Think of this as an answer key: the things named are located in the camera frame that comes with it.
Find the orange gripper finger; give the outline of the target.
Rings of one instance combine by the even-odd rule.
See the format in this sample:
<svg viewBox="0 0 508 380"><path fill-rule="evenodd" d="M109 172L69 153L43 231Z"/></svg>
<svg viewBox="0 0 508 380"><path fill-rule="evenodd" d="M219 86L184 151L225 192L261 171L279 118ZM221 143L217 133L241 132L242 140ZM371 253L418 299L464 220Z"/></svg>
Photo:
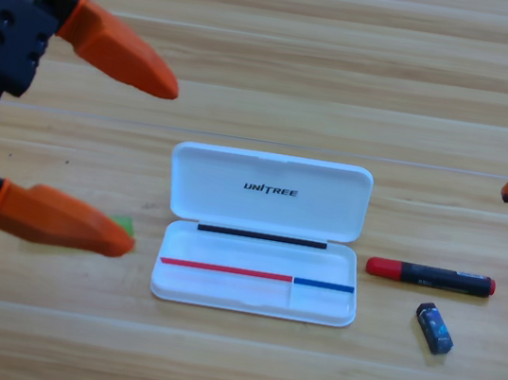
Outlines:
<svg viewBox="0 0 508 380"><path fill-rule="evenodd" d="M38 0L58 19L57 35L107 76L144 93L176 99L178 80L157 52L94 0Z"/></svg>
<svg viewBox="0 0 508 380"><path fill-rule="evenodd" d="M1 178L0 231L36 244L107 257L122 256L135 245L123 227L82 200L46 185L24 188Z"/></svg>

